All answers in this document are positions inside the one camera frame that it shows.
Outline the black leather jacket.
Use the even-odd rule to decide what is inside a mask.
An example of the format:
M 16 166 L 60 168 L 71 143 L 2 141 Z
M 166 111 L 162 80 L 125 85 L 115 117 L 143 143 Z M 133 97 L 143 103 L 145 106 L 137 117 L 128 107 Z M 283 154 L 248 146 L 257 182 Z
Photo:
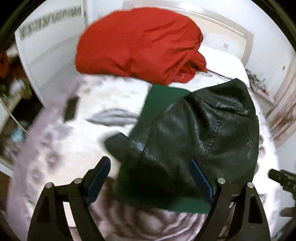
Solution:
M 158 159 L 171 177 L 193 186 L 192 157 L 212 186 L 222 177 L 238 194 L 255 174 L 259 121 L 246 85 L 234 79 L 189 91 L 141 126 L 133 141 L 132 154 L 144 165 Z

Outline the green striped jacket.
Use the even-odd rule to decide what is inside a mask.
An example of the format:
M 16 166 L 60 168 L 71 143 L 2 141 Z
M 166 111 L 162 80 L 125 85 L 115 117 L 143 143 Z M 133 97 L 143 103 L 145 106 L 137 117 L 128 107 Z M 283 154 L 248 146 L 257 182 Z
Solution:
M 182 184 L 171 177 L 158 159 L 144 165 L 132 154 L 131 144 L 138 129 L 150 124 L 173 101 L 189 94 L 189 90 L 154 85 L 144 102 L 136 126 L 129 136 L 117 133 L 105 141 L 107 150 L 121 166 L 113 187 L 114 195 L 137 208 L 156 207 L 174 212 L 209 213 L 210 205 L 200 196 L 196 185 Z

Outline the floral white bed blanket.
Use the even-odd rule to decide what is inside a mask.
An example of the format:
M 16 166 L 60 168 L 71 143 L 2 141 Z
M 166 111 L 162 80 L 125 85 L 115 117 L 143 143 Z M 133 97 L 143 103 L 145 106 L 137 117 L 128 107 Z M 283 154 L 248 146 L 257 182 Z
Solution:
M 150 85 L 132 78 L 84 75 L 48 90 L 50 104 L 35 119 L 15 160 L 9 187 L 7 220 L 20 240 L 28 236 L 31 217 L 44 185 L 64 185 L 84 174 L 107 155 L 104 140 L 114 133 L 128 135 Z M 78 96 L 75 118 L 64 122 L 67 100 Z M 109 240 L 192 240 L 205 213 L 136 209 L 109 195 L 119 162 L 90 212 Z

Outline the black phone on bed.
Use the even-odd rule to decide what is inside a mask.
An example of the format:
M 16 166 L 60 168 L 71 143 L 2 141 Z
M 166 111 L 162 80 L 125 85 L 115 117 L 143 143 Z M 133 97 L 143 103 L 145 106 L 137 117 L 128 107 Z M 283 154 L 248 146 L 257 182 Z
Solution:
M 78 96 L 71 97 L 67 100 L 66 108 L 64 111 L 64 122 L 71 121 L 75 118 Z

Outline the white pillow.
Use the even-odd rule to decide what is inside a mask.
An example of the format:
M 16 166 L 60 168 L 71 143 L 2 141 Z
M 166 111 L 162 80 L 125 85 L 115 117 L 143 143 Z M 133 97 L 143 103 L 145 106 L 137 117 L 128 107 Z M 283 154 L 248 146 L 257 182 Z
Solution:
M 247 73 L 239 58 L 205 45 L 201 45 L 199 52 L 205 57 L 207 72 L 199 72 L 194 76 L 188 83 L 190 90 L 221 84 L 236 78 L 250 87 Z

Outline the red garment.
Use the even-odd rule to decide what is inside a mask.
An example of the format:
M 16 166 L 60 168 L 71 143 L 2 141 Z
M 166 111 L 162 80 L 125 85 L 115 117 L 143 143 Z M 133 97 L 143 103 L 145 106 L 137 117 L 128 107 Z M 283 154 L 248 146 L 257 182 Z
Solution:
M 142 79 L 152 84 L 187 83 L 206 72 L 199 52 L 203 34 L 188 16 L 160 8 L 114 11 L 81 35 L 78 72 Z

